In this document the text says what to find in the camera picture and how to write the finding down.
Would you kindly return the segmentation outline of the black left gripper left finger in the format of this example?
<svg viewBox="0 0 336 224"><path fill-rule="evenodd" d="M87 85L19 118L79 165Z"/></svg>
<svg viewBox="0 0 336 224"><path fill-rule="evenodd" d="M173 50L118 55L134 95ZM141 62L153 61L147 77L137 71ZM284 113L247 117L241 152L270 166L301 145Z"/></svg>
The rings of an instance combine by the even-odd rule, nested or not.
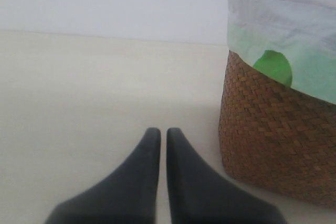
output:
<svg viewBox="0 0 336 224"><path fill-rule="evenodd" d="M68 199L46 223L155 223L161 132L148 128L136 148L109 176Z"/></svg>

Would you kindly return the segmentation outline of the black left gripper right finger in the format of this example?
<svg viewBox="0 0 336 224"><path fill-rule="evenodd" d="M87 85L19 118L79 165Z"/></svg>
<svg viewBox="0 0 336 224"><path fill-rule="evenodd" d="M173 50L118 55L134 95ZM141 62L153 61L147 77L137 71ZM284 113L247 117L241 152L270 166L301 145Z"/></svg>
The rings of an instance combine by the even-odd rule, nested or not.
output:
<svg viewBox="0 0 336 224"><path fill-rule="evenodd" d="M276 206L213 170L179 128L166 134L166 173L172 223L286 223Z"/></svg>

